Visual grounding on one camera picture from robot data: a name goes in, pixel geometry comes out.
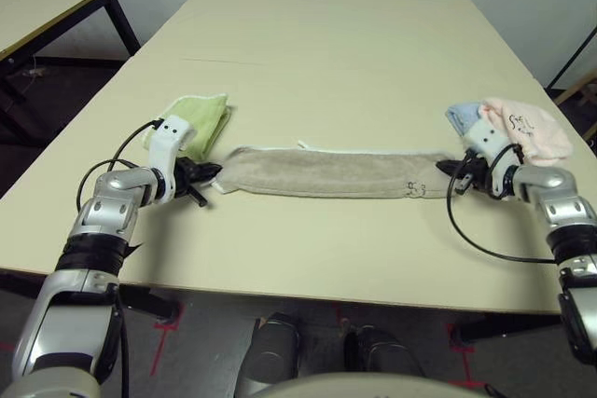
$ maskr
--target towel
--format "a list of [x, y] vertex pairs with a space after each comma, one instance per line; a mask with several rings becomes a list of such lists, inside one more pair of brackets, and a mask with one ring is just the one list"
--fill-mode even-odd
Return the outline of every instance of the towel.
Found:
[[[212, 97], [187, 95], [179, 98], [168, 107], [160, 116], [167, 118], [177, 115], [197, 131], [195, 138], [187, 147], [179, 152], [179, 157], [188, 157], [196, 162], [207, 159], [215, 139], [228, 123], [230, 110], [226, 106], [228, 95], [221, 93]], [[143, 135], [143, 147], [149, 149], [149, 141], [155, 131], [149, 129]]]
[[446, 117], [460, 136], [465, 135], [473, 126], [479, 116], [480, 103], [454, 104], [446, 111]]
[[334, 152], [241, 146], [212, 182], [220, 193], [245, 190], [310, 198], [445, 198], [443, 153]]
[[487, 98], [481, 102], [479, 115], [505, 130], [512, 143], [520, 144], [528, 163], [549, 166], [572, 155], [572, 144], [560, 124], [539, 107]]

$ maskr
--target beige towel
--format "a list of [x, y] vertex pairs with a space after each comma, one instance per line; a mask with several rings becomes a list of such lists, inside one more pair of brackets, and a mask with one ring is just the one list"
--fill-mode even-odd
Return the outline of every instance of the beige towel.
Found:
[[449, 177], [442, 153], [333, 152], [241, 146], [212, 185], [221, 193], [246, 190], [312, 198], [445, 198]]

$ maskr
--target black cable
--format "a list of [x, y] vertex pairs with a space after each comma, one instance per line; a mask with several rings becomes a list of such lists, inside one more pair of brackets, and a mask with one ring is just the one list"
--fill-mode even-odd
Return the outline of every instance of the black cable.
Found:
[[456, 182], [456, 178], [458, 177], [458, 174], [460, 174], [460, 171], [462, 170], [462, 168], [464, 167], [464, 165], [469, 160], [470, 160], [470, 156], [467, 156], [467, 157], [463, 158], [460, 161], [460, 163], [458, 164], [458, 167], [456, 167], [456, 170], [454, 170], [454, 172], [451, 175], [450, 183], [448, 184], [448, 191], [446, 193], [446, 207], [448, 209], [448, 217], [450, 218], [450, 222], [451, 222], [452, 226], [454, 227], [454, 230], [456, 230], [456, 232], [458, 233], [458, 235], [460, 235], [463, 240], [465, 240], [467, 243], [469, 243], [475, 249], [483, 252], [484, 254], [491, 255], [491, 256], [494, 256], [496, 258], [501, 258], [502, 260], [506, 260], [506, 261], [517, 261], [517, 262], [520, 262], [520, 263], [540, 263], [540, 264], [554, 265], [556, 263], [556, 261], [552, 260], [552, 259], [547, 259], [547, 258], [526, 258], [526, 257], [519, 257], [519, 256], [499, 254], [497, 252], [490, 251], [489, 249], [485, 249], [484, 247], [479, 246], [478, 244], [476, 244], [467, 235], [465, 235], [465, 233], [461, 230], [460, 227], [458, 227], [458, 225], [456, 224], [456, 221], [454, 220], [454, 215], [453, 215], [452, 210], [451, 210], [451, 195], [452, 195], [452, 190], [454, 188], [454, 183]]
[[102, 160], [101, 162], [98, 162], [95, 165], [93, 165], [91, 168], [89, 168], [89, 170], [83, 176], [83, 179], [81, 179], [81, 182], [78, 184], [78, 189], [76, 190], [76, 210], [78, 212], [81, 211], [81, 194], [83, 193], [83, 186], [85, 186], [85, 183], [87, 182], [87, 179], [90, 177], [91, 173], [94, 172], [95, 170], [97, 170], [102, 165], [105, 165], [107, 163], [112, 163], [112, 162], [114, 162], [114, 163], [120, 162], [121, 164], [123, 164], [124, 166], [126, 166], [128, 168], [137, 167], [137, 165], [135, 165], [134, 163], [132, 163], [128, 160], [125, 160], [123, 158], [109, 158], [107, 160]]
[[129, 338], [127, 336], [127, 325], [124, 322], [124, 308], [122, 307], [122, 300], [120, 294], [117, 294], [116, 309], [120, 313], [122, 324], [120, 326], [120, 365], [122, 366], [122, 379], [120, 396], [122, 398], [129, 398]]
[[493, 174], [493, 170], [495, 169], [495, 167], [497, 166], [499, 161], [502, 159], [503, 156], [506, 155], [506, 153], [510, 149], [514, 149], [514, 152], [516, 153], [516, 155], [519, 158], [519, 162], [522, 163], [522, 157], [521, 157], [522, 147], [519, 144], [509, 144], [508, 146], [505, 146], [504, 148], [502, 148], [502, 150], [499, 153], [497, 153], [497, 156], [495, 157], [492, 164], [490, 165], [489, 170], [487, 170], [487, 174], [485, 174], [485, 191], [487, 192], [487, 194], [489, 195], [489, 197], [491, 199], [500, 200], [507, 196], [507, 191], [505, 189], [502, 191], [502, 193], [499, 194], [499, 196], [496, 196], [493, 193], [492, 174]]
[[[129, 144], [131, 142], [131, 140], [134, 139], [141, 132], [143, 132], [144, 130], [146, 130], [150, 126], [153, 126], [155, 129], [157, 129], [163, 122], [164, 122], [163, 118], [159, 118], [157, 120], [151, 120], [151, 121], [148, 121], [145, 125], [143, 125], [139, 129], [134, 130], [132, 132], [132, 134], [129, 137], [127, 137], [127, 139], [124, 142], [122, 142], [122, 145], [118, 148], [118, 150], [116, 151], [116, 153], [114, 153], [114, 156], [112, 157], [112, 159], [120, 158], [120, 154], [122, 153], [122, 151], [124, 151], [124, 148], [126, 147], [126, 145]], [[111, 172], [112, 170], [114, 170], [114, 165], [115, 164], [116, 164], [116, 162], [111, 162], [110, 163], [110, 166], [108, 167], [108, 171], [109, 172]]]

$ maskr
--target black table leg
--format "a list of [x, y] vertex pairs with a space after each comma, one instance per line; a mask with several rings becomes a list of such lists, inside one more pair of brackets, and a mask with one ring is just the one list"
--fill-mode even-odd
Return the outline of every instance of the black table leg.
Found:
[[156, 316], [164, 323], [173, 323], [180, 314], [178, 302], [153, 295], [143, 286], [120, 285], [120, 298], [128, 309]]
[[137, 50], [141, 48], [141, 45], [139, 45], [139, 41], [134, 35], [134, 31], [125, 16], [124, 11], [122, 11], [122, 7], [118, 0], [107, 0], [105, 10], [120, 35], [120, 39], [122, 39], [124, 46], [129, 51], [129, 54], [131, 56], [134, 55]]
[[471, 345], [482, 339], [515, 336], [560, 324], [560, 316], [554, 315], [487, 314], [482, 321], [454, 325], [451, 342], [456, 346]]
[[4, 142], [5, 144], [19, 144], [33, 148], [45, 148], [49, 141], [33, 137], [27, 130], [11, 117], [4, 109], [0, 108], [0, 124], [4, 125], [17, 139], [17, 142]]
[[0, 90], [12, 98], [17, 104], [23, 104], [27, 101], [27, 97], [25, 97], [12, 84], [3, 78], [0, 78]]

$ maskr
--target gray floor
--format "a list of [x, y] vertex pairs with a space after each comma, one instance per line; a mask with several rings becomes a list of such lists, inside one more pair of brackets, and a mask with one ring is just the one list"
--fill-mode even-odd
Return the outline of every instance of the gray floor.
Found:
[[[12, 106], [11, 114], [37, 130], [57, 132], [83, 107], [114, 71], [67, 67], [49, 68], [27, 90], [28, 110]], [[20, 89], [29, 78], [11, 79]], [[7, 108], [9, 101], [0, 96]], [[574, 101], [566, 105], [575, 114]], [[43, 117], [46, 130], [35, 122]], [[0, 145], [0, 194], [37, 157], [39, 151]], [[381, 307], [271, 297], [217, 295], [183, 291], [160, 291], [180, 300], [185, 311], [177, 331], [166, 335], [155, 374], [163, 331], [155, 321], [127, 312], [132, 360], [132, 396], [231, 397], [255, 319], [275, 311], [301, 321], [300, 374], [339, 371], [342, 368], [342, 328], [374, 324], [392, 332], [409, 345], [427, 375], [441, 381], [466, 380], [463, 354], [451, 349], [447, 325], [471, 321], [480, 315], [438, 309]], [[33, 302], [0, 292], [0, 390], [9, 382], [11, 348]], [[473, 381], [489, 382], [509, 398], [592, 397], [595, 370], [576, 362], [569, 352], [562, 328], [521, 336], [486, 340], [466, 358]], [[119, 395], [119, 366], [103, 385], [104, 396]]]

